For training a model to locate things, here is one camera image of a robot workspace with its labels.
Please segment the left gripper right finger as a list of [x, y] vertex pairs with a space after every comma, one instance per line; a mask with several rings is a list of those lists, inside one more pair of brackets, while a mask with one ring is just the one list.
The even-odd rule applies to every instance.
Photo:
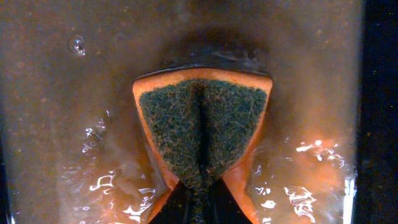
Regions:
[[223, 179], [217, 180], [211, 186], [211, 223], [251, 224]]

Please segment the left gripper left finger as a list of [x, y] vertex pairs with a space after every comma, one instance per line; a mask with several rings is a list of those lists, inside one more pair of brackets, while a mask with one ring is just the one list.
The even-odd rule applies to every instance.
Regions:
[[160, 210], [149, 224], [187, 224], [190, 213], [190, 190], [181, 182], [171, 191]]

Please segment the orange green scrub sponge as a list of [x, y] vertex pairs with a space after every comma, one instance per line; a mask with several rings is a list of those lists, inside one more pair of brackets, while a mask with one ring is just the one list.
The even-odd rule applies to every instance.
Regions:
[[149, 146], [167, 185], [151, 218], [178, 182], [190, 190], [188, 223], [211, 223], [211, 186], [223, 179], [256, 223], [245, 193], [261, 138], [272, 80], [216, 68], [189, 68], [138, 78], [132, 86]]

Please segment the black rectangular water tray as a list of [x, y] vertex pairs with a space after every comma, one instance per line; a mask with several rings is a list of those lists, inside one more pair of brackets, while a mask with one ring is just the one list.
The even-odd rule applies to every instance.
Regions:
[[256, 223], [396, 223], [397, 89], [364, 74], [364, 1], [2, 1], [2, 223], [149, 223], [167, 191], [140, 77], [272, 80]]

